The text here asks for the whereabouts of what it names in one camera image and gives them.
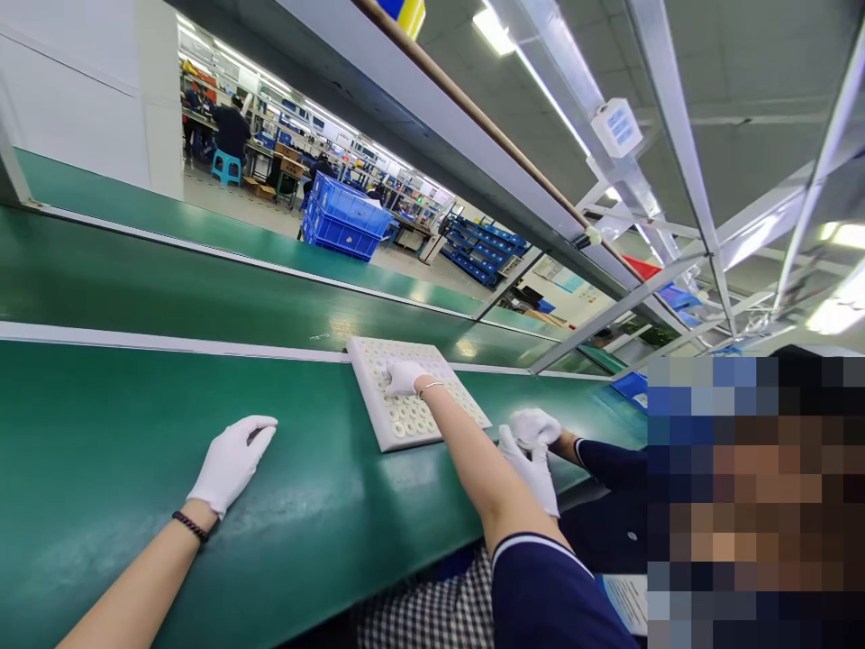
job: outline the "silver bracelet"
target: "silver bracelet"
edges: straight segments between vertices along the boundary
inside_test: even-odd
[[[421,401],[423,401],[423,393],[424,393],[426,390],[428,390],[429,388],[431,388],[432,386],[434,386],[434,385],[444,385],[444,384],[443,384],[441,381],[433,381],[433,382],[430,383],[428,386],[419,389],[419,390],[417,391],[417,397],[418,397],[419,399],[421,399]]]

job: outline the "plaid fabric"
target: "plaid fabric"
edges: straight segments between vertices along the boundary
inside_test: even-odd
[[[493,647],[492,571],[479,547],[465,574],[393,590],[362,605],[360,649],[481,649]]]

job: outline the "white glove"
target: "white glove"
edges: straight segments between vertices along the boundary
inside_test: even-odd
[[[561,424],[540,408],[517,410],[511,415],[516,442],[526,450],[549,446],[561,437]]]
[[[276,426],[277,420],[273,417],[252,415],[226,428],[210,442],[205,464],[187,500],[203,500],[222,520],[228,507],[249,484],[277,431]],[[258,434],[247,443],[256,430]]]
[[[414,391],[414,382],[418,377],[429,374],[414,361],[392,361],[387,365],[387,371],[390,373],[390,385],[387,386],[385,394],[390,397],[417,394]]]
[[[498,440],[498,450],[520,474],[520,478],[532,490],[543,510],[550,516],[558,518],[559,503],[556,502],[556,490],[552,486],[550,467],[547,466],[547,447],[537,444],[532,449],[532,458],[529,460],[516,445],[511,428],[507,425],[498,427]]]

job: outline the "navy sleeve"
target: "navy sleeve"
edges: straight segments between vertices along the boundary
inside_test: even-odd
[[[594,576],[546,536],[508,536],[493,553],[496,649],[622,649],[631,635]]]
[[[574,451],[586,471],[611,491],[645,489],[648,473],[645,451],[629,451],[586,439],[578,439]]]

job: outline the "floor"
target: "floor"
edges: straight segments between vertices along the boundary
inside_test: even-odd
[[[298,211],[301,196],[296,200],[295,210],[289,211],[287,204],[282,201],[277,206],[254,196],[246,189],[235,186],[220,187],[219,181],[210,176],[209,170],[201,162],[195,162],[192,167],[188,164],[184,166],[183,192],[184,201],[194,206],[292,238],[297,237],[303,218]],[[489,288],[478,284],[442,255],[427,266],[418,261],[412,252],[391,245],[379,247],[372,256],[371,263],[480,300],[487,299],[492,293]]]

